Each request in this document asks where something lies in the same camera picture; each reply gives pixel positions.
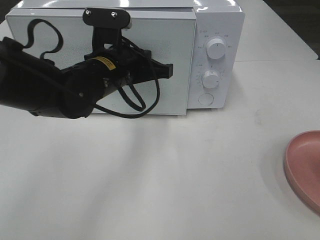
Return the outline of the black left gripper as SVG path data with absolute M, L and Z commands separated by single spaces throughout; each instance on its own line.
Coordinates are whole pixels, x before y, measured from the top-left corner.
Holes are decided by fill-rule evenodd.
M 133 84 L 173 76 L 174 64 L 163 64 L 151 60 L 151 51 L 144 50 L 122 36 L 122 30 L 132 24 L 130 14 L 122 8 L 87 7 L 82 15 L 83 22 L 93 27 L 92 53 L 84 57 L 106 57 L 129 72 Z

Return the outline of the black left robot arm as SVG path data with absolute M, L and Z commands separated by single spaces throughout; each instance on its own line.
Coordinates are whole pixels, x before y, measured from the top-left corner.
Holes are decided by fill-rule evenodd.
M 122 35 L 131 25 L 121 8 L 87 7 L 82 14 L 92 26 L 92 52 L 82 62 L 59 69 L 44 54 L 35 57 L 26 49 L 35 42 L 34 30 L 41 18 L 27 26 L 26 44 L 4 37 L 0 42 L 0 103 L 33 116 L 78 119 L 93 110 L 125 119 L 137 119 L 151 111 L 135 88 L 173 75 L 173 64 L 152 58 Z

